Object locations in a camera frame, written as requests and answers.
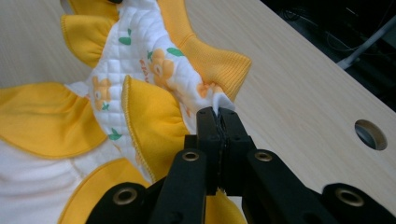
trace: quilted white fabric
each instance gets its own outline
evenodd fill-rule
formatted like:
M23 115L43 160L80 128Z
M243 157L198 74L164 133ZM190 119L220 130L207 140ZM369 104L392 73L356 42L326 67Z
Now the quilted white fabric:
M180 102L189 131L195 133L195 114L204 107L234 109L217 85L206 85L188 59L172 43L155 0L124 0L120 20L112 27L102 58L87 80L94 115L110 140L150 181L135 160L133 139L121 106L126 76L160 86Z

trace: light wood tabletop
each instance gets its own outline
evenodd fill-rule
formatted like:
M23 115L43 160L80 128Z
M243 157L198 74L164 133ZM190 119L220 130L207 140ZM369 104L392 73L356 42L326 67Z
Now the light wood tabletop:
M396 215L396 114L259 0L186 5L201 39L252 60L235 104L258 148L274 151L315 191L346 183ZM1 88L89 75L64 43L62 14L57 0L1 1ZM385 149L363 144L358 120L380 130L374 138Z

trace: yellow petal-shaped trim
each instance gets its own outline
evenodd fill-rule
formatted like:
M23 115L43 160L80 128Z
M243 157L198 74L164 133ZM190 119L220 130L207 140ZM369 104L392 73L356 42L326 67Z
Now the yellow petal-shaped trim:
M189 133L177 100L160 87L127 77L122 108L137 153L151 179L163 178Z
M126 159L111 161L97 168L83 180L70 197L58 223L85 223L103 195L112 187L124 182L138 183L144 187L149 185Z
M111 161L97 168L78 186L64 208L59 224L85 223L99 200L112 187L131 182L148 187L140 173L125 159ZM246 223L239 209L224 194L206 198L205 223Z
M106 140L91 103L58 83L0 90L0 139L47 159L73 157Z
M99 62L108 33L115 22L100 16L63 15L61 18L67 47L92 68Z
M108 0L69 0L76 15L101 16L113 21L119 19L117 5Z

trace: orange bear print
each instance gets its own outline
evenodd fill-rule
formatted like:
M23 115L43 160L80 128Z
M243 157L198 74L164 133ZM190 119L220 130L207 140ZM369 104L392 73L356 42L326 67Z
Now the orange bear print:
M215 83L210 83L210 84L206 84L206 83L200 83L197 85L197 91L199 93L199 95L202 98L206 98L207 96L207 92L209 90L212 90L213 93L215 92L223 92L222 88L218 85L216 85Z
M174 63L172 60L165 59L162 49L156 49L151 56L149 70L154 74L154 82L157 86L163 87L170 91L167 80L173 75Z
M98 77L92 78L93 83L93 94L95 96L95 108L97 110L107 110L108 104L106 102L110 101L110 92L108 89L111 87L111 82L108 78L104 78L101 81Z

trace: yellow ribbed trim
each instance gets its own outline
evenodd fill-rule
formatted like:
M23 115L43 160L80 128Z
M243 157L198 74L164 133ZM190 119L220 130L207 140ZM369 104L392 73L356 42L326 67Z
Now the yellow ribbed trim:
M191 28L184 0L158 0L158 4L171 40L205 83L218 84L233 101L248 74L251 60L202 42Z

